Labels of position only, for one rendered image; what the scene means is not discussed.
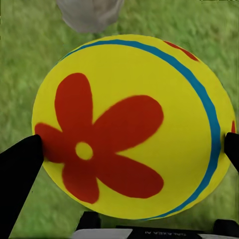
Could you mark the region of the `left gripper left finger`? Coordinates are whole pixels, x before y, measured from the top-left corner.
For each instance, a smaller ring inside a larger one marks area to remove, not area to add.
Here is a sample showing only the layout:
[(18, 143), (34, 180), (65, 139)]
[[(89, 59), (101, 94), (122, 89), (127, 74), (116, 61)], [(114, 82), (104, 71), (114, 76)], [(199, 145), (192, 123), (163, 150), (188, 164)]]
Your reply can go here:
[(43, 161), (38, 134), (0, 154), (0, 239), (9, 238)]

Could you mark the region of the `easter egg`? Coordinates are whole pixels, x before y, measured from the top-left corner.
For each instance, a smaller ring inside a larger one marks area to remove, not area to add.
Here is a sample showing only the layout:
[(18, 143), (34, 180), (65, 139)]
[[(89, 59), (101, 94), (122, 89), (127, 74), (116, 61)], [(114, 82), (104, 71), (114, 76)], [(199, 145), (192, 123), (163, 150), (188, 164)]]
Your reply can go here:
[(32, 115), (53, 181), (127, 220), (169, 217), (210, 195), (231, 164), (228, 132), (237, 133), (235, 113), (214, 72), (171, 42), (133, 34), (67, 54)]

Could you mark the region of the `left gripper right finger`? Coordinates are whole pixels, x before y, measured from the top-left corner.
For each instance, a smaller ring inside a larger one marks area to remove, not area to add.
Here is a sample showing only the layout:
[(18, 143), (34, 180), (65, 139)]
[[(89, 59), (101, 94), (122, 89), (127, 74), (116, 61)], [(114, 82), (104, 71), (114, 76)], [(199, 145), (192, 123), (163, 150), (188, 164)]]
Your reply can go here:
[(227, 133), (225, 137), (225, 154), (239, 173), (239, 134)]

